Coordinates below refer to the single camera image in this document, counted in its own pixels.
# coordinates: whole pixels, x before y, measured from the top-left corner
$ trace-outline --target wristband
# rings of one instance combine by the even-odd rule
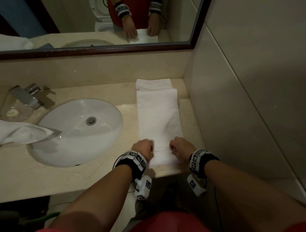
[[[133,180],[141,179],[145,169],[147,161],[146,159],[139,153],[135,151],[127,151],[124,153],[114,164],[115,167],[126,164],[132,170]]]
[[[129,9],[129,7],[124,4],[123,2],[118,2],[114,5],[115,11],[117,13],[117,15],[119,16],[119,18],[123,18],[123,16],[129,14],[130,16],[132,16],[131,11]]]
[[[189,157],[189,169],[194,174],[196,174],[198,178],[207,178],[204,172],[204,167],[205,164],[207,164],[207,162],[211,160],[219,159],[207,150],[196,150]]]
[[[162,14],[162,0],[153,0],[151,2],[149,15],[152,13]]]

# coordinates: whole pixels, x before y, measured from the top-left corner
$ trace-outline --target toilet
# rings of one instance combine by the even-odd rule
[[[103,0],[89,0],[91,10],[97,18],[95,22],[95,32],[114,31],[114,26],[108,8]]]

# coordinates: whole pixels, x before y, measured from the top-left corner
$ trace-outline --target mirror frame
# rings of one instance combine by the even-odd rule
[[[194,49],[199,38],[204,20],[211,0],[203,0],[200,3],[196,21],[193,26],[191,38],[186,42],[156,43],[156,44],[133,44],[133,45],[112,45],[100,47],[78,47],[78,48],[56,48],[56,50],[18,50],[1,51],[0,60],[36,59],[65,56],[84,55],[105,55],[132,52],[153,52],[153,51],[177,51]]]

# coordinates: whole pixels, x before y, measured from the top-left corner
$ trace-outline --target mirror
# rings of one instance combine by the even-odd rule
[[[0,59],[192,49],[209,4],[210,0],[1,1]]]

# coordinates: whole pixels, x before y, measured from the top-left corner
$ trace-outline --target reflected hand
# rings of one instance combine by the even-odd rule
[[[175,137],[174,140],[170,141],[170,149],[179,159],[186,163],[189,163],[190,155],[196,150],[196,147],[182,137]]]
[[[123,16],[122,23],[126,38],[135,39],[138,34],[132,17],[130,15]]]
[[[154,156],[153,154],[154,146],[153,146],[153,141],[151,140],[147,139],[139,140],[137,143],[133,144],[131,150],[142,154],[143,157],[147,160],[147,162],[149,162]]]
[[[156,36],[159,33],[159,14],[152,13],[148,23],[147,34],[149,36]]]

